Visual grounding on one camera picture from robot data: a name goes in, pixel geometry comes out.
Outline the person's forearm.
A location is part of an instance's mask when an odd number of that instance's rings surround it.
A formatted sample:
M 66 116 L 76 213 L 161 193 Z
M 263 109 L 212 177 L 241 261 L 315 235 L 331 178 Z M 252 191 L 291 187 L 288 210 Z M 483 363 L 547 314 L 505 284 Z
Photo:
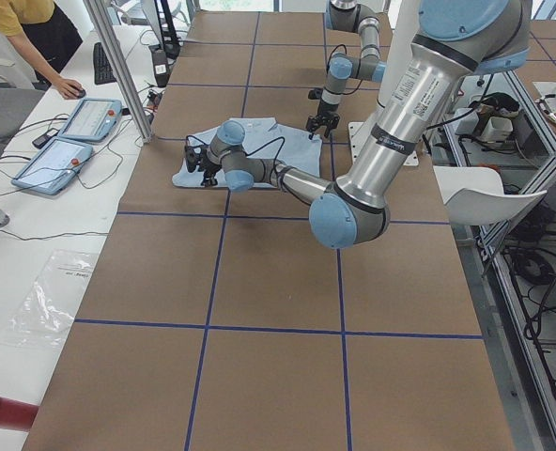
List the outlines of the person's forearm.
M 61 80 L 59 73 L 46 61 L 24 32 L 7 36 L 7 40 L 15 51 L 48 82 L 56 86 Z

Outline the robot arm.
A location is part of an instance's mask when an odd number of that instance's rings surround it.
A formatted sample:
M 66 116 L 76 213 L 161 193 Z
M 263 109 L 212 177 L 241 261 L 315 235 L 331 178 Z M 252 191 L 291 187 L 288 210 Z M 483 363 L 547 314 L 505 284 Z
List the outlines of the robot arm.
M 320 128 L 329 136 L 340 121 L 338 107 L 348 94 L 348 80 L 379 83 L 386 71 L 379 48 L 380 23 L 378 14 L 356 1 L 329 1 L 325 12 L 325 27 L 348 32 L 360 38 L 357 56 L 347 50 L 332 51 L 327 63 L 325 84 L 309 91 L 308 98 L 317 100 L 317 112 L 307 118 L 305 130 L 314 135 Z
M 471 74 L 513 70 L 524 64 L 532 4 L 529 1 L 423 1 L 411 60 L 348 172 L 335 181 L 317 178 L 277 158 L 245 153 L 244 128 L 224 122 L 201 163 L 224 172 L 228 189 L 244 192 L 269 183 L 309 205 L 309 222 L 323 245 L 342 249 L 371 241 L 388 227 L 385 193 L 422 134 L 460 80 Z

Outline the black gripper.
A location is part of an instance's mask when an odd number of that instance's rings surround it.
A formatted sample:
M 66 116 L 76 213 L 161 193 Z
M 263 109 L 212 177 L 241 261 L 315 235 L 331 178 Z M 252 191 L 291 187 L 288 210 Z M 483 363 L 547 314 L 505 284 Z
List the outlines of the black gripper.
M 317 128 L 325 127 L 324 137 L 329 138 L 333 130 L 338 127 L 340 116 L 338 115 L 338 103 L 329 103 L 321 99 L 314 117 L 308 117 L 305 130 L 308 138 L 312 139 Z
M 206 150 L 200 152 L 199 171 L 203 173 L 204 177 L 201 182 L 203 187 L 214 187 L 218 185 L 218 180 L 215 175 L 222 169 L 220 164 L 212 161 Z

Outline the person's hand on mouse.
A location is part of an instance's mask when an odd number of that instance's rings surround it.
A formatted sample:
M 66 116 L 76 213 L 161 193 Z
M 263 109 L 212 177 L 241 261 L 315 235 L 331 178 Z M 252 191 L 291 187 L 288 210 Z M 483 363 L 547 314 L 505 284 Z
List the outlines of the person's hand on mouse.
M 66 100 L 76 100 L 76 91 L 83 88 L 82 85 L 73 79 L 58 77 L 52 80 L 52 85 L 56 88 L 59 94 Z

